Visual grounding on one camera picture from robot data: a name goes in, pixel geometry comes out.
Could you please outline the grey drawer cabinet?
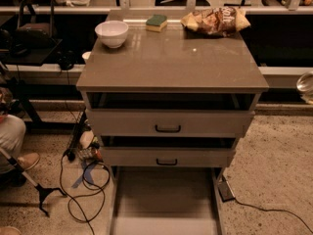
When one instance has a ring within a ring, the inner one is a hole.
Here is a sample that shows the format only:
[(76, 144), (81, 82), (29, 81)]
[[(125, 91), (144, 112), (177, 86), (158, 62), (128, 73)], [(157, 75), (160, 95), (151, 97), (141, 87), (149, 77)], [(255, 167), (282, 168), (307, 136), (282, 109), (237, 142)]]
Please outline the grey drawer cabinet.
[[(203, 38), (132, 22), (116, 50), (96, 43), (77, 88), (87, 110), (250, 111), (268, 84), (239, 35)], [(242, 137), (97, 135), (100, 148), (236, 149)]]

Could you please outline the white bowl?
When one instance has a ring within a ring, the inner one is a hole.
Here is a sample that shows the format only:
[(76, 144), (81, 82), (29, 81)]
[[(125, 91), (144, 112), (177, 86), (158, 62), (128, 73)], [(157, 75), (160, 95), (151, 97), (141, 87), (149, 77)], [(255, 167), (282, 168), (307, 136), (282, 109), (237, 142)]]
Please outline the white bowl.
[(119, 48), (126, 40), (128, 24), (122, 21), (107, 21), (99, 23), (95, 32), (99, 40), (109, 48)]

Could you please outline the seated person's leg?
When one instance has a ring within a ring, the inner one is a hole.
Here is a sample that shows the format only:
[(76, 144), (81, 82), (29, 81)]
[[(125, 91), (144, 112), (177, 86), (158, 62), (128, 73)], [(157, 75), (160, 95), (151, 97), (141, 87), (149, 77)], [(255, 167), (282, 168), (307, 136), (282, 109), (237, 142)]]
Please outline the seated person's leg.
[[(22, 119), (7, 115), (0, 122), (0, 148), (17, 159), (22, 150), (26, 127)], [(0, 174), (7, 173), (14, 167), (0, 154)]]

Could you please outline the top grey drawer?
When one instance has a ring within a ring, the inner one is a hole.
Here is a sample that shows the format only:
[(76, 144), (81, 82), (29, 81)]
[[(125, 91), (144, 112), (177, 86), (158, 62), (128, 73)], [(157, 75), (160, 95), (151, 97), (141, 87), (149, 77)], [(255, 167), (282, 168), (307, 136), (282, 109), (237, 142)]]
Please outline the top grey drawer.
[(250, 111), (87, 110), (88, 122), (102, 136), (243, 137)]

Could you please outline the brown chip bag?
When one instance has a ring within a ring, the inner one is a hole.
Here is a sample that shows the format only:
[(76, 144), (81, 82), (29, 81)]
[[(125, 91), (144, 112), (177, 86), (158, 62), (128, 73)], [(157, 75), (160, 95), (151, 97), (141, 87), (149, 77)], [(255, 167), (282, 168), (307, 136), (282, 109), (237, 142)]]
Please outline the brown chip bag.
[(196, 10), (181, 19), (181, 24), (193, 32), (228, 37), (250, 26), (246, 13), (234, 7)]

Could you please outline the green soda can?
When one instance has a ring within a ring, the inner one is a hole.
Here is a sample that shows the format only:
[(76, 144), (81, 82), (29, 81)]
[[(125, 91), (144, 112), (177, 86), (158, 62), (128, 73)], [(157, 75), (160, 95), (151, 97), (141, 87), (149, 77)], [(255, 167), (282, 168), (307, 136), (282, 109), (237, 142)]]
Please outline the green soda can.
[(296, 82), (296, 89), (302, 96), (313, 94), (313, 71), (304, 73)]

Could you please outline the green yellow sponge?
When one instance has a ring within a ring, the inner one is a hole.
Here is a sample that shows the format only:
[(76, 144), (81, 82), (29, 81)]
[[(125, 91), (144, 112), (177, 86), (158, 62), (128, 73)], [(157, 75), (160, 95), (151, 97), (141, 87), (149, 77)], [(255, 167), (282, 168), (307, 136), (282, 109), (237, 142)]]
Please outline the green yellow sponge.
[(153, 15), (146, 20), (146, 30), (161, 32), (167, 26), (167, 16)]

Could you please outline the tan shoe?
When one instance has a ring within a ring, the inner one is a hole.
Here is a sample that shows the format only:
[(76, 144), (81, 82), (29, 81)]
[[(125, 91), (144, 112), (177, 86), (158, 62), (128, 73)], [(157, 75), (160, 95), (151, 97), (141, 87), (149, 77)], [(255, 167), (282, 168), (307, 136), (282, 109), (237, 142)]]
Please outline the tan shoe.
[(29, 153), (18, 157), (18, 163), (24, 170), (30, 170), (35, 167), (40, 161), (38, 153)]

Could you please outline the bottom open grey drawer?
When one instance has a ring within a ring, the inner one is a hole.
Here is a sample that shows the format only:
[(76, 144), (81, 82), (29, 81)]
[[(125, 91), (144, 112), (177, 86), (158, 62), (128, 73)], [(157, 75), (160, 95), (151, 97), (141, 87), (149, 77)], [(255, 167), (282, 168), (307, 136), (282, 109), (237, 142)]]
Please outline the bottom open grey drawer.
[(110, 235), (226, 235), (214, 171), (122, 168)]

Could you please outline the middle grey drawer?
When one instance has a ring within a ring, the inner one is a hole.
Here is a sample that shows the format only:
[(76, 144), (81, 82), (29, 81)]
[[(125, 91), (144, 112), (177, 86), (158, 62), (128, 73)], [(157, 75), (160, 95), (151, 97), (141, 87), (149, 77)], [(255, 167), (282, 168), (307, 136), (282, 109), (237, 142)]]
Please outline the middle grey drawer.
[(107, 165), (227, 167), (236, 151), (233, 149), (113, 149), (102, 147), (101, 154)]

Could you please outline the black side table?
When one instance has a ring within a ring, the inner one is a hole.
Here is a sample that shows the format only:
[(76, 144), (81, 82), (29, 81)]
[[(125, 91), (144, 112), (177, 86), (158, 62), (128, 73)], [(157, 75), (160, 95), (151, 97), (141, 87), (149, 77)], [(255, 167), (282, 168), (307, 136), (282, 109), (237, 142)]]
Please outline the black side table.
[(29, 102), (25, 83), (21, 80), (21, 66), (27, 66), (28, 68), (42, 66), (51, 55), (59, 51), (60, 45), (61, 40), (57, 39), (52, 47), (27, 49), (24, 55), (11, 54), (9, 50), (5, 49), (1, 50), (1, 74), (15, 98), (22, 104), (32, 124), (40, 125), (43, 121)]

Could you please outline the black bag on table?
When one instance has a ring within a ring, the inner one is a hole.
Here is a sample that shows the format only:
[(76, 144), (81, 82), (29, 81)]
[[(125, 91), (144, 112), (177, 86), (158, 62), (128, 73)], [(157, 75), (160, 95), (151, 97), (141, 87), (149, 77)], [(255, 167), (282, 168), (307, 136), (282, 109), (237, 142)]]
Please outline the black bag on table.
[(50, 7), (48, 22), (39, 22), (33, 4), (39, 0), (22, 0), (19, 7), (18, 25), (15, 37), (26, 48), (46, 49), (56, 45), (54, 39), (54, 2), (43, 0)]

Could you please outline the small white cup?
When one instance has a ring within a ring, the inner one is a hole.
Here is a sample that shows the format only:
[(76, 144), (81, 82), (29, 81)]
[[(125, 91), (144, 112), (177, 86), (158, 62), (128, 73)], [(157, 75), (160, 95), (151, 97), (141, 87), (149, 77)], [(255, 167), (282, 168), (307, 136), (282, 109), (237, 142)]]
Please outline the small white cup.
[(90, 56), (91, 56), (91, 52), (90, 52), (90, 51), (85, 52), (85, 53), (82, 54), (82, 59), (83, 59), (83, 61), (84, 61), (85, 64), (86, 64), (87, 61), (90, 59)]

